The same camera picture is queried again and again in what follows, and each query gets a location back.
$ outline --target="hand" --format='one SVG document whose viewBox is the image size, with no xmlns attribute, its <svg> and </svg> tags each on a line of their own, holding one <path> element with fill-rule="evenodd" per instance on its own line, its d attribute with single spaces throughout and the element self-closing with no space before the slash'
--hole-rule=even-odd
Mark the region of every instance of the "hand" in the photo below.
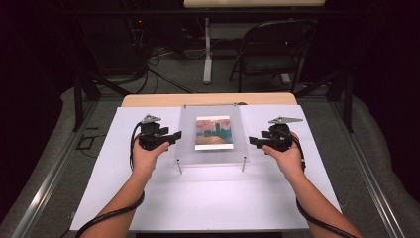
<svg viewBox="0 0 420 238">
<path fill-rule="evenodd" d="M 294 137 L 299 139 L 294 132 L 290 132 Z M 287 180 L 291 180 L 294 177 L 304 175 L 302 170 L 301 155 L 296 143 L 292 143 L 290 149 L 285 152 L 280 152 L 268 145 L 262 146 L 262 149 L 269 155 L 271 155 L 277 161 L 278 167 L 284 173 Z"/>
<path fill-rule="evenodd" d="M 149 179 L 155 169 L 158 156 L 165 152 L 169 146 L 170 143 L 165 142 L 152 151 L 148 151 L 142 148 L 139 144 L 139 137 L 137 137 L 133 147 L 133 175 L 146 176 Z"/>
</svg>

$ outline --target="picture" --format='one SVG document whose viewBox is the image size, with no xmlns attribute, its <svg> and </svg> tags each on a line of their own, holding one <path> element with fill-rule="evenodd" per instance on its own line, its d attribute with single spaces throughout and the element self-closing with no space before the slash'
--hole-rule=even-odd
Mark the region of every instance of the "picture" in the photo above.
<svg viewBox="0 0 420 238">
<path fill-rule="evenodd" d="M 195 150 L 233 149 L 229 116 L 197 117 Z"/>
</svg>

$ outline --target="game controller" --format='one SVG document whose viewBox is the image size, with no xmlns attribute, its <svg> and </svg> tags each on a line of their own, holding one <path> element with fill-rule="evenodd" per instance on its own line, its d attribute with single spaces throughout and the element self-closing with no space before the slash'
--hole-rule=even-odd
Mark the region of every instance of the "game controller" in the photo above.
<svg viewBox="0 0 420 238">
<path fill-rule="evenodd" d="M 250 136 L 250 144 L 256 145 L 258 149 L 261 149 L 263 145 L 268 145 L 278 151 L 287 151 L 293 144 L 292 135 L 290 129 L 286 123 L 299 122 L 302 119 L 278 117 L 268 121 L 274 125 L 268 128 L 268 131 L 262 131 L 262 137 L 264 139 L 258 139 Z"/>
<path fill-rule="evenodd" d="M 143 149 L 151 151 L 154 148 L 163 144 L 164 142 L 169 142 L 172 145 L 176 143 L 176 140 L 181 138 L 181 131 L 173 133 L 173 135 L 166 135 L 167 133 L 169 133 L 169 128 L 161 128 L 160 124 L 157 123 L 157 121 L 159 120 L 160 118 L 148 114 L 139 123 L 139 144 L 142 146 Z"/>
</svg>

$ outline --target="table leg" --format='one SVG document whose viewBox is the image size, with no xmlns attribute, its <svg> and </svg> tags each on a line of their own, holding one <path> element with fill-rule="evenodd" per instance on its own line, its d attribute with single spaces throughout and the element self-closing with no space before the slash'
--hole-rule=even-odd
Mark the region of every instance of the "table leg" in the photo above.
<svg viewBox="0 0 420 238">
<path fill-rule="evenodd" d="M 210 84 L 212 59 L 211 59 L 211 49 L 210 49 L 210 23 L 209 23 L 208 18 L 206 18 L 205 32 L 206 32 L 206 61 L 204 64 L 203 83 Z"/>
</svg>

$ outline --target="forearm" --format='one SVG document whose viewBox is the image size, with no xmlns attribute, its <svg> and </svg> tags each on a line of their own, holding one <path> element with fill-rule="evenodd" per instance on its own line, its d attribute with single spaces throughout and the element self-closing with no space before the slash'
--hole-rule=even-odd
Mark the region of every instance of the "forearm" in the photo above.
<svg viewBox="0 0 420 238">
<path fill-rule="evenodd" d="M 117 194 L 97 216 L 135 204 L 145 189 L 149 177 L 132 174 Z M 82 237 L 126 237 L 136 210 L 106 219 L 87 229 Z"/>
<path fill-rule="evenodd" d="M 297 200 L 310 216 L 356 237 L 362 237 L 358 229 L 325 198 L 305 175 L 291 178 L 289 181 Z M 308 225 L 315 238 L 341 237 L 310 222 Z"/>
</svg>

